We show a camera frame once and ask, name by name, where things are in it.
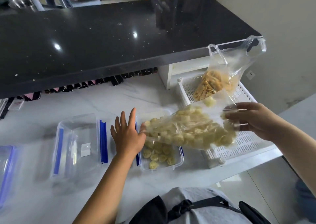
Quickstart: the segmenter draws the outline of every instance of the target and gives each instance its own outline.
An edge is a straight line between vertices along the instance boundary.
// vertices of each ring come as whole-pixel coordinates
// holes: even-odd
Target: hand
[[[116,155],[123,157],[135,158],[137,153],[141,151],[146,140],[146,134],[137,133],[135,129],[135,113],[136,108],[133,108],[128,120],[128,125],[125,119],[125,112],[121,113],[121,121],[117,116],[115,119],[115,129],[111,126],[111,135],[116,145]]]
[[[226,114],[226,118],[239,121],[240,131],[252,131],[258,137],[274,141],[285,126],[290,125],[287,121],[274,114],[271,110],[256,102],[236,103],[238,112]]]

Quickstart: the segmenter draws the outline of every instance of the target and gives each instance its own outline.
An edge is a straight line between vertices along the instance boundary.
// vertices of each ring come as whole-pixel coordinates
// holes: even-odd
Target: forearm
[[[114,223],[133,158],[115,156],[73,224]]]
[[[280,135],[274,143],[316,196],[316,141],[287,123],[280,128]]]

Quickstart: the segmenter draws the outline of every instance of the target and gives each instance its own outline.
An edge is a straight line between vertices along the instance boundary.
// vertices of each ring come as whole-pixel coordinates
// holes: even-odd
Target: beige wall
[[[316,93],[316,0],[217,0],[267,40],[267,52],[242,82],[280,113]]]

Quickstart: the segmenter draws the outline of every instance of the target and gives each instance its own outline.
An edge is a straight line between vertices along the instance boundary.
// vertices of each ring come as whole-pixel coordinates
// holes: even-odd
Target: white marble table
[[[42,94],[41,99],[25,102],[19,111],[10,111],[0,121],[1,146],[16,145],[20,156],[11,196],[0,211],[0,223],[71,223],[88,200],[108,164],[104,164],[93,185],[77,192],[59,194],[49,179],[56,128],[62,119],[95,113],[108,124],[122,110],[133,107],[149,112],[160,107],[176,111],[179,99],[173,90],[165,90],[158,74],[125,79],[113,87],[110,83],[74,90],[71,93]],[[110,141],[109,160],[115,154]],[[235,174],[281,156],[275,148],[233,165],[208,169],[198,150],[184,149],[184,163],[175,170],[143,173],[136,161],[129,171],[117,222],[124,221],[147,201],[173,187],[206,187]]]

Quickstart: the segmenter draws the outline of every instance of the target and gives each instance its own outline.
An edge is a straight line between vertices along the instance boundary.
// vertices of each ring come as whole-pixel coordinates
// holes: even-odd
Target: stainless steel bowl
[[[9,2],[9,7],[17,11],[37,12],[37,8],[32,0],[11,0]]]

